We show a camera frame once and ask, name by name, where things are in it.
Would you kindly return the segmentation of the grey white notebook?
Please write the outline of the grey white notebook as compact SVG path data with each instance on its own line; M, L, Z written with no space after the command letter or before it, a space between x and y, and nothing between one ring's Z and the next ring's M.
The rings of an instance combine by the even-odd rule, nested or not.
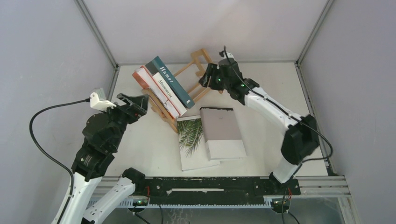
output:
M233 108L199 109L209 160L227 161L247 156Z

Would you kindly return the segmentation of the teal Humor book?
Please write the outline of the teal Humor book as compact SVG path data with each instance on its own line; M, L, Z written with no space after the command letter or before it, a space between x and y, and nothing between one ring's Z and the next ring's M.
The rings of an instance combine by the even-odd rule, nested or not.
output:
M166 83L170 86L173 92L177 95L178 99L187 109L191 109L195 105L187 91L176 80L159 56L156 56L150 62L145 64L145 67L152 75L159 72L159 74L165 79Z

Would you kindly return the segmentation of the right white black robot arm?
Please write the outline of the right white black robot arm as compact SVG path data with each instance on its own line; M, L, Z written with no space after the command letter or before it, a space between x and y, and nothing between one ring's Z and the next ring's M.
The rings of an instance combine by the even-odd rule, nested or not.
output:
M278 103L256 81L244 78L232 58L223 59L218 64L209 63L199 84L216 91L226 90L232 99L255 110L280 129L282 158L270 174L270 189L275 194L286 191L288 181L306 157L319 147L315 118L294 113Z

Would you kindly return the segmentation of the wooden book rack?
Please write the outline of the wooden book rack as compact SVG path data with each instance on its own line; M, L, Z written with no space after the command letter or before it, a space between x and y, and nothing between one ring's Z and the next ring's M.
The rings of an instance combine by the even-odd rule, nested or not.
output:
M210 58L208 52L205 48L197 50L191 53L191 61L182 67L179 71L173 72L170 70L169 66L167 68L176 78L176 80L181 84L181 86L187 91L189 96L192 98L194 103L196 104L205 94L210 91L210 88L203 88L199 83L198 80L204 75L206 71L206 67L204 67L201 63L203 58L206 64L212 63L213 60ZM148 71L148 69L143 66L148 74L150 74L152 78L152 74ZM158 113L158 115L167 122L170 127L173 129L175 133L177 133L177 126L176 126L176 119L172 118L171 114L168 110L161 104L159 99L155 96L151 89L142 89L143 94L149 95L149 102L151 104L151 109Z

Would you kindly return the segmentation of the palm leaf white book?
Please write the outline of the palm leaf white book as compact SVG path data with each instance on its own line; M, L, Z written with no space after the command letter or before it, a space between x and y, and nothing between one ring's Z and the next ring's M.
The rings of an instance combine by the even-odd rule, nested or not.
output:
M219 161L208 158L201 117L188 116L177 119L177 134L183 172L215 167Z

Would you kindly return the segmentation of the coffee cover white book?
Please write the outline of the coffee cover white book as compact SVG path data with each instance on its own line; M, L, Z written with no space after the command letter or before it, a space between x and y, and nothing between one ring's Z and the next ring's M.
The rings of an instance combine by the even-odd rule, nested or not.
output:
M166 80L161 76L159 72L152 76L153 80L156 82L161 91L166 95L168 100L172 103L174 108L179 113L179 116L184 115L187 110L179 98L176 96L175 92L170 88L170 86L166 83Z

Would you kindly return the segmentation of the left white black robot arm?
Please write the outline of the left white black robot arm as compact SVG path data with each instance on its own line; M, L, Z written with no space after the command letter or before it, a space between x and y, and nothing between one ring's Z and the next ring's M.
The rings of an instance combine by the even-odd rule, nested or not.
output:
M120 93L117 98L123 101L122 105L106 100L98 92L87 99L90 107L100 112L87 120L82 131L84 142L71 167L73 180L68 187L71 193L66 193L54 224L100 224L127 196L145 191L145 175L128 168L111 190L94 205L87 206L114 160L127 125L147 113L149 95L132 97Z

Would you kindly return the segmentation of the orange cover book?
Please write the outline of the orange cover book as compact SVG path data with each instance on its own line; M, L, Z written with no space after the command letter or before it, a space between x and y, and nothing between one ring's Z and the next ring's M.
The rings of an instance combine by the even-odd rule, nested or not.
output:
M171 114L172 118L179 117L180 114L178 113L176 108L168 100L168 98L163 94L163 92L160 90L160 88L155 84L154 80L151 78L150 74L146 71L146 69L143 66L136 69L133 72L132 76L143 89L151 89L151 91L153 91L153 93L159 99L161 104Z

